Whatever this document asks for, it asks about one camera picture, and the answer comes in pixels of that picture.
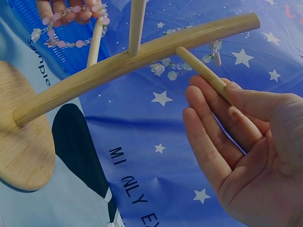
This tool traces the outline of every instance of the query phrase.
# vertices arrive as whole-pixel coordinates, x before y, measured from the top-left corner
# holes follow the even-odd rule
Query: pink bead
[[[77,46],[78,48],[83,47],[83,45],[84,45],[84,42],[83,42],[82,40],[78,40],[78,41],[76,42],[76,46]]]
[[[55,13],[55,14],[53,15],[53,18],[54,18],[55,20],[59,20],[59,19],[61,18],[61,13]]]
[[[49,21],[50,21],[50,19],[49,19],[48,17],[46,17],[46,18],[44,18],[44,19],[42,20],[42,24],[43,24],[43,25],[48,25]]]
[[[93,12],[98,12],[98,11],[99,11],[99,6],[93,6],[93,7],[91,8],[91,11],[93,11]]]
[[[75,6],[75,7],[72,9],[72,11],[73,11],[74,13],[79,13],[79,12],[81,11],[81,7],[80,7],[80,6]]]
[[[49,37],[53,37],[54,34],[55,34],[55,31],[54,31],[53,29],[48,30],[48,32],[47,32],[47,35],[48,35]]]
[[[57,46],[58,46],[59,48],[65,47],[65,41],[60,40],[60,41],[57,43]]]
[[[104,18],[103,21],[102,21],[102,23],[103,23],[104,25],[108,25],[108,24],[109,24],[109,18],[108,18],[108,17],[107,17],[107,18]]]

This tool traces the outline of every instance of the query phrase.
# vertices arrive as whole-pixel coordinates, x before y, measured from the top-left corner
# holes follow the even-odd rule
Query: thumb
[[[298,98],[294,94],[244,90],[234,82],[228,82],[226,92],[234,106],[242,113],[248,114],[264,122],[269,122],[278,107],[289,100]]]

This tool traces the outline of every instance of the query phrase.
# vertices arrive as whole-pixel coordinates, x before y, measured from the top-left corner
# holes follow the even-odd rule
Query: fingernail
[[[231,88],[231,89],[242,89],[238,84],[236,84],[235,82],[230,82],[228,84],[228,86]]]

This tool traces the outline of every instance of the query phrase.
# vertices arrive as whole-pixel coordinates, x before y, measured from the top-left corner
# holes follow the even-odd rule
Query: blue cloth
[[[111,22],[102,45],[114,55],[128,48],[131,1],[103,3]],[[224,39],[223,65],[208,66],[243,88],[303,96],[303,3],[297,0],[150,0],[142,43],[169,29],[250,11],[258,14],[261,28]],[[202,58],[209,46],[191,51]],[[171,59],[183,63],[177,56]],[[145,66],[80,97],[123,220],[132,227],[241,227],[221,208],[185,135],[184,91],[195,72],[171,80],[171,70],[155,76]],[[139,198],[145,201],[136,202]]]

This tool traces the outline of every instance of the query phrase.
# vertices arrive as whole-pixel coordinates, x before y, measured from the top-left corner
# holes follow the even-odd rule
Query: horizontal wooden rod
[[[136,56],[121,52],[98,62],[17,106],[13,111],[16,124],[23,126],[54,108],[145,65],[152,64],[175,54],[183,46],[190,50],[209,44],[213,40],[260,28],[255,13],[228,17],[190,27],[141,45]]]
[[[226,84],[213,71],[204,65],[197,57],[184,47],[180,46],[176,49],[176,54],[182,58],[190,67],[192,67],[201,77],[203,77],[227,102],[232,105],[228,97],[225,87]]]
[[[146,0],[132,0],[128,53],[136,56],[140,51]]]

